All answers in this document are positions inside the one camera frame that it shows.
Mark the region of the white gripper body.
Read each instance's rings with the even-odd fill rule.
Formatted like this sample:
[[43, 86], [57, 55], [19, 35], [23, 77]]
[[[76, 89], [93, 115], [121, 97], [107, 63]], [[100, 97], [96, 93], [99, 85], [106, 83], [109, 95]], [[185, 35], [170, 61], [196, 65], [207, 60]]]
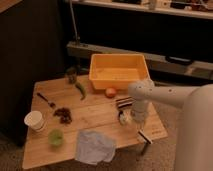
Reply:
[[131, 108], [131, 116], [134, 121], [143, 123], [148, 116], [148, 100], [134, 100]]

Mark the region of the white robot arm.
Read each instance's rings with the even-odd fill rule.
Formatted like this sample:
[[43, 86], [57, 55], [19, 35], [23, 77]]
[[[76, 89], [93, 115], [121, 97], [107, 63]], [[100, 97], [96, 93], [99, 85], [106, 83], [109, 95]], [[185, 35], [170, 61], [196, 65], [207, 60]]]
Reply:
[[139, 117], [144, 102], [158, 101], [182, 109], [174, 171], [213, 171], [213, 84], [154, 86], [150, 79], [131, 83], [131, 114]]

